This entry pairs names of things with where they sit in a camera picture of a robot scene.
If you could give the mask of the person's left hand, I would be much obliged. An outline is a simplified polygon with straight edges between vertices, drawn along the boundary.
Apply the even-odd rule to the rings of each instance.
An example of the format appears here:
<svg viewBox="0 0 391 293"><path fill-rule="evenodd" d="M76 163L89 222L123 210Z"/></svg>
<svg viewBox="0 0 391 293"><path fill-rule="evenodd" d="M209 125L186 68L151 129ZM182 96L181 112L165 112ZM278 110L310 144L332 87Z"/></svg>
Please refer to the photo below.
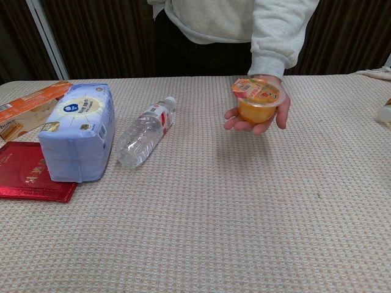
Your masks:
<svg viewBox="0 0 391 293"><path fill-rule="evenodd" d="M266 81L272 81L281 85L281 80L274 76L255 75L253 78L264 79ZM291 104L290 97L286 94L286 100L276 109L274 115L268 121L257 125L249 123L244 119L242 119L239 116L238 108L236 106L235 108L230 109L225 113L225 119L227 120L227 122L225 122L224 128L226 130L234 129L237 131L250 131L255 135L260 135L265 131L267 131L272 121L275 120L277 126L280 129L285 129L287 126L287 118L290 110L290 104Z"/></svg>

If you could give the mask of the orange jelly cup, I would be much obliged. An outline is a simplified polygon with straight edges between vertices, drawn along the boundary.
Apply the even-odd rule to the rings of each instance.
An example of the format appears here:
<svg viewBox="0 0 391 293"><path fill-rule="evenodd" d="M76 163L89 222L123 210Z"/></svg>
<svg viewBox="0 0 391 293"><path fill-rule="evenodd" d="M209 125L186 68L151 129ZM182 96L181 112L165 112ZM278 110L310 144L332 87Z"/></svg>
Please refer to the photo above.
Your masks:
<svg viewBox="0 0 391 293"><path fill-rule="evenodd" d="M264 79L239 78L232 84L239 116L252 124L268 121L286 100L280 84Z"/></svg>

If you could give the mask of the person's left forearm grey sleeve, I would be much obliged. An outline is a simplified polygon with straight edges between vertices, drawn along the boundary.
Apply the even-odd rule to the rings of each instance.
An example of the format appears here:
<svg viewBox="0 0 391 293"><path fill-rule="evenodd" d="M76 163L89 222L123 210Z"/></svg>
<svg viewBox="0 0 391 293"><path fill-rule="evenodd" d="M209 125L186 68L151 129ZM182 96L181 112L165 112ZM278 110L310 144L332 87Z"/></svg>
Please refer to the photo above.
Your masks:
<svg viewBox="0 0 391 293"><path fill-rule="evenodd" d="M282 79L285 70L297 64L311 16L306 10L255 11L250 50L252 61L248 75Z"/></svg>

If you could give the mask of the beige woven tablecloth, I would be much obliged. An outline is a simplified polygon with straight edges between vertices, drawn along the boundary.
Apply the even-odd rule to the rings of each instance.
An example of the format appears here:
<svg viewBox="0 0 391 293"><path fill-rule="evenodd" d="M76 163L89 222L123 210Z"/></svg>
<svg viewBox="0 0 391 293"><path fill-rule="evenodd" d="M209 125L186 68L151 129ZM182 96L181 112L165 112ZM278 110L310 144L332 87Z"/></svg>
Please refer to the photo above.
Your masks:
<svg viewBox="0 0 391 293"><path fill-rule="evenodd" d="M110 79L115 133L177 99L139 168L0 200L0 292L391 293L391 81L287 76L287 128L226 131L233 76Z"/></svg>

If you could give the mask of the clear plastic water bottle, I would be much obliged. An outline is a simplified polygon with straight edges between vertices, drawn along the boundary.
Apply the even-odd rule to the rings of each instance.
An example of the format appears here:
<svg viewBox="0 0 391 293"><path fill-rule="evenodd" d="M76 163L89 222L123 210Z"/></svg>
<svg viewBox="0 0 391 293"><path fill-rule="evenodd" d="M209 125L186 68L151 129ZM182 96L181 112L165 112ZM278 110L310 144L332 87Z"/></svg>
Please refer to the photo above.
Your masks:
<svg viewBox="0 0 391 293"><path fill-rule="evenodd" d="M168 96L149 106L120 136L117 160L136 168L144 163L174 122L177 101Z"/></svg>

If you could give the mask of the person in grey sweatshirt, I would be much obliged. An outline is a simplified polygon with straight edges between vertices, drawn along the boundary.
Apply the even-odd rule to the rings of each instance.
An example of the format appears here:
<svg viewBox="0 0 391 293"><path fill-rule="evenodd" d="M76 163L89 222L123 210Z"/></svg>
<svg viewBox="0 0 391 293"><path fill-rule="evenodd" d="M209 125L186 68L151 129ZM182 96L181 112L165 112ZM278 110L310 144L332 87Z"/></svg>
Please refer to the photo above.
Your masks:
<svg viewBox="0 0 391 293"><path fill-rule="evenodd" d="M165 12L168 19L194 43L250 43L251 49L255 11L306 10L313 15L319 1L147 0L147 3L152 6L154 16Z"/></svg>

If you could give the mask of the amber tea bottle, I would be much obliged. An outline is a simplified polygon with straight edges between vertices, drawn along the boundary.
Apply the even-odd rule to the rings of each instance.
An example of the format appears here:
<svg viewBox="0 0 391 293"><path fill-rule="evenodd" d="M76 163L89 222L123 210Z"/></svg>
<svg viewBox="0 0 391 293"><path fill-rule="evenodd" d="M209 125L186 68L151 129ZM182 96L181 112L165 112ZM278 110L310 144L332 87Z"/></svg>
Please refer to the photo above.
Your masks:
<svg viewBox="0 0 391 293"><path fill-rule="evenodd" d="M381 123L391 123L391 99L379 109L377 120Z"/></svg>

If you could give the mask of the dark pleated curtain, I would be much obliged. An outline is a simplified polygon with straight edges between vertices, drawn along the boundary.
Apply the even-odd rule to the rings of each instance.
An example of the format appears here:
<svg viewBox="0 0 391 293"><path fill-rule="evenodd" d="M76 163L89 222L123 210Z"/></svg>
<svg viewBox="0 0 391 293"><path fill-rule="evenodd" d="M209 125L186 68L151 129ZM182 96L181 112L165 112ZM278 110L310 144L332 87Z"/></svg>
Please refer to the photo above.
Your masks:
<svg viewBox="0 0 391 293"><path fill-rule="evenodd" d="M0 85L56 80L40 30L48 25L68 79L156 74L146 0L0 0ZM391 0L320 0L288 75L345 74L391 55Z"/></svg>

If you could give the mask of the light blue tissue pack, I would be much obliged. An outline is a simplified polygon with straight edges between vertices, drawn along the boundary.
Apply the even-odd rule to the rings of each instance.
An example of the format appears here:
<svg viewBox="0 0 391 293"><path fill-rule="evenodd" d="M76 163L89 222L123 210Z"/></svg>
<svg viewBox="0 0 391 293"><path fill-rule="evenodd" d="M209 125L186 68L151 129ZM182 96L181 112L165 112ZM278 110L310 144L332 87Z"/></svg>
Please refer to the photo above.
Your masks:
<svg viewBox="0 0 391 293"><path fill-rule="evenodd" d="M107 84L75 84L59 100L38 134L53 181L96 181L106 168L115 128Z"/></svg>

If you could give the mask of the orange cardboard box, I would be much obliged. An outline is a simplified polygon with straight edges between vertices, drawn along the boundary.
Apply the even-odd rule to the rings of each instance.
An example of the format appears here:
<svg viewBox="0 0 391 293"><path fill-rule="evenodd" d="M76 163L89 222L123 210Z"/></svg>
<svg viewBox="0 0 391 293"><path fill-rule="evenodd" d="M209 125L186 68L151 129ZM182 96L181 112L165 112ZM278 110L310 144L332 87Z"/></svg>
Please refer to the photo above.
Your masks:
<svg viewBox="0 0 391 293"><path fill-rule="evenodd" d="M59 81L0 106L0 138L9 142L44 124L71 86Z"/></svg>

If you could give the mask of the red booklet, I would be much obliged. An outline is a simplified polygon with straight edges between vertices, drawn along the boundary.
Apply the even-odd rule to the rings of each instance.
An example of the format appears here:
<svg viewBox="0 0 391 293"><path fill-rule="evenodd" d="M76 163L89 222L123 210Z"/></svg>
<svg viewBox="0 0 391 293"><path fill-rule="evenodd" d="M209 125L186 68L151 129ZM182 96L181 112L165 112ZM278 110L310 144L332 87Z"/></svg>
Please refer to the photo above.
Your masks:
<svg viewBox="0 0 391 293"><path fill-rule="evenodd" d="M77 186L50 178L38 142L7 142L0 147L0 198L67 203Z"/></svg>

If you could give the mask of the white metal frame post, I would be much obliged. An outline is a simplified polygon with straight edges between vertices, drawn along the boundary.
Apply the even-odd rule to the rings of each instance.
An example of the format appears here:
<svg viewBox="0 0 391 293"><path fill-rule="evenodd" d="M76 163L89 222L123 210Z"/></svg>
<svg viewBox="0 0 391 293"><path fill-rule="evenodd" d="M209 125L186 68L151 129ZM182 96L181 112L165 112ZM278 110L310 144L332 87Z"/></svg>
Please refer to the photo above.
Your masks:
<svg viewBox="0 0 391 293"><path fill-rule="evenodd" d="M49 59L53 65L54 71L57 74L58 79L68 80L69 74L65 66L62 54L60 53L59 47L54 38L54 34L49 25L48 19L44 12L40 0L25 0L33 17L34 23L41 36L46 52L48 53Z"/></svg>

